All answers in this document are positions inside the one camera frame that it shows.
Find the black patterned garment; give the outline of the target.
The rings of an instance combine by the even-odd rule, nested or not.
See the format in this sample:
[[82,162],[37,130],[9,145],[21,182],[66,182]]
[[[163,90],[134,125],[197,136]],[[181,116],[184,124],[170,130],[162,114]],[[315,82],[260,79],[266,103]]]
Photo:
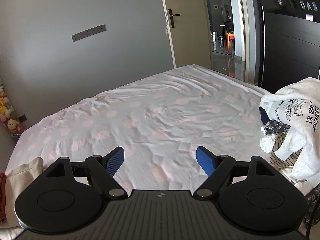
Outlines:
[[277,122],[275,120],[270,120],[264,126],[263,132],[265,135],[276,134],[276,133],[287,135],[290,128],[291,128],[290,125],[287,125],[287,124],[284,124],[281,122]]

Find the striped garment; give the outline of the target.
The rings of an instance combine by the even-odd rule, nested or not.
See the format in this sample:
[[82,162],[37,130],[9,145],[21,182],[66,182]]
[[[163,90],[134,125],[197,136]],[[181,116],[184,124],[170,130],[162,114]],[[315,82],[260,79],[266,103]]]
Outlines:
[[277,133],[274,141],[274,146],[271,151],[270,163],[278,171],[281,171],[287,167],[292,167],[296,163],[302,148],[296,152],[290,152],[287,149],[280,149],[286,135],[283,133]]

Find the pink polka dot bed sheet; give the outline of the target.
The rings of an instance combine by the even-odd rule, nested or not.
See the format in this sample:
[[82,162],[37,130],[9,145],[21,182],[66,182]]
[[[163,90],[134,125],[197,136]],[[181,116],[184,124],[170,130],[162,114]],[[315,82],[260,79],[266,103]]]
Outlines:
[[260,148],[260,99],[266,91],[190,65],[86,98],[43,118],[14,148],[7,172],[34,158],[44,167],[66,156],[84,161],[124,149],[115,179],[127,191],[191,190],[206,179],[196,161],[204,146],[239,161],[270,159]]

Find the grey wall switch panel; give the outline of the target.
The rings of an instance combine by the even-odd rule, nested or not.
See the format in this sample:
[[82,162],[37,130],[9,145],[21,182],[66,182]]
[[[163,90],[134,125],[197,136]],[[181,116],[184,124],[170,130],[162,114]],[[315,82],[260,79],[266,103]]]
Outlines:
[[104,31],[106,31],[106,25],[102,24],[102,25],[93,27],[91,29],[87,29],[87,30],[81,31],[81,32],[79,32],[77,34],[74,34],[74,35],[71,36],[71,38],[72,38],[73,42],[76,42],[76,41],[79,41],[81,39],[90,37],[92,35],[95,35],[95,34],[98,34],[98,33],[102,33]]

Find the beige room door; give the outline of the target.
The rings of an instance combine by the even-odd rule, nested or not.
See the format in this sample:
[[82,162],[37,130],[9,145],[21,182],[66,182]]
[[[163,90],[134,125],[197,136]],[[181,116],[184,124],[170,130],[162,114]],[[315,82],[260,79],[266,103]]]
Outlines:
[[[174,68],[196,64],[212,68],[212,45],[206,0],[162,0]],[[174,14],[170,27],[168,9]]]

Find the dark floral fabric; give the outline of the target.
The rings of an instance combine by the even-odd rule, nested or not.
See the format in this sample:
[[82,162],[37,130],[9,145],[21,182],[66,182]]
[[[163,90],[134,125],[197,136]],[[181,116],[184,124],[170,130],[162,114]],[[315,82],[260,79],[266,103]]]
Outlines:
[[[313,210],[317,204],[317,200],[319,198],[319,185],[317,185],[314,189],[312,189],[307,195],[306,195],[306,201],[307,201],[307,210],[305,213],[305,216],[303,218],[303,226],[304,228],[308,227],[308,224],[310,222],[311,215],[313,213]],[[315,211],[315,215],[312,220],[312,226],[316,225],[319,222],[319,205],[317,205],[317,209]]]

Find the orange chair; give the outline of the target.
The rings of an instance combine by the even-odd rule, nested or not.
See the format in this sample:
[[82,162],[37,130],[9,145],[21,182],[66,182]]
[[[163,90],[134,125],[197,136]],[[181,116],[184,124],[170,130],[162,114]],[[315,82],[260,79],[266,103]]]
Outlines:
[[226,38],[226,49],[227,49],[227,54],[233,56],[233,47],[234,47],[234,42],[235,42],[235,36],[234,33],[227,33],[227,38]]

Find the beige folded fleece garment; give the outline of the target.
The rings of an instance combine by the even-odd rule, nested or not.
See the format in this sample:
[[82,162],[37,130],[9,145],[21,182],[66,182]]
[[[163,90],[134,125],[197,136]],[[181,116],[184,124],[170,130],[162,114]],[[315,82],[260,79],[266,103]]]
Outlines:
[[5,215],[6,219],[1,229],[14,228],[19,225],[15,215],[17,197],[43,172],[43,159],[34,158],[27,164],[22,164],[7,174],[5,182]]

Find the orange folded garment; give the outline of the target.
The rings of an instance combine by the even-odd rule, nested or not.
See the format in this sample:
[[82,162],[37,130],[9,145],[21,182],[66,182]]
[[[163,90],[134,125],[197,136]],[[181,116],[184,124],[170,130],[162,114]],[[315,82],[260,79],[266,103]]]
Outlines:
[[2,223],[6,219],[5,206],[6,206],[6,196],[5,196],[5,183],[6,175],[1,172],[0,176],[0,222]]

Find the white printed hoodie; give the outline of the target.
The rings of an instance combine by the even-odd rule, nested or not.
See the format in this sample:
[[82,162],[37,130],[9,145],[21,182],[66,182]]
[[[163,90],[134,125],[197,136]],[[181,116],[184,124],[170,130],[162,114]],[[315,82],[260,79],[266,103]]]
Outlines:
[[270,120],[291,126],[281,150],[296,152],[302,148],[289,177],[295,181],[306,180],[316,187],[319,184],[319,79],[307,77],[274,94],[265,94],[260,107]]

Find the stuffed toy pile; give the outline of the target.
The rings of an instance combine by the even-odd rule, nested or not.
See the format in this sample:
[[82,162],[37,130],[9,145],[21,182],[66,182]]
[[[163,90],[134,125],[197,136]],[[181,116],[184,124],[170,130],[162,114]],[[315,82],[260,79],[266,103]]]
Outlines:
[[0,85],[0,113],[1,124],[5,127],[14,142],[18,142],[24,132],[24,127],[18,119],[10,99],[7,97],[2,82]]

